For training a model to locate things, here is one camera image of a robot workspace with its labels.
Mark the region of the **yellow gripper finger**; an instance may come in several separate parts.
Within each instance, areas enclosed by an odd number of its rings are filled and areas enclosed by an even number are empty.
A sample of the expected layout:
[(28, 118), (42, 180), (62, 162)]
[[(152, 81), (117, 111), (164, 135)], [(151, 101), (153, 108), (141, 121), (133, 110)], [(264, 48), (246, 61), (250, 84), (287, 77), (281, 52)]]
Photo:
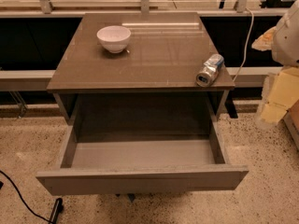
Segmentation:
[(273, 36), (276, 27), (272, 27), (254, 40), (251, 47), (259, 51), (271, 50), (273, 46)]

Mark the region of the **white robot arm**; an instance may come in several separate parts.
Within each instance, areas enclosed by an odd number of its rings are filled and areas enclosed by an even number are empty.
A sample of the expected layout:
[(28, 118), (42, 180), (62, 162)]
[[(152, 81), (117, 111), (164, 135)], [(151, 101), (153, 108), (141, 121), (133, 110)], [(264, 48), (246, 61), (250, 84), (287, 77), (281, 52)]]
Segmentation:
[(270, 50), (272, 59), (285, 66), (299, 66), (299, 0), (296, 0), (275, 27), (260, 35), (251, 45)]

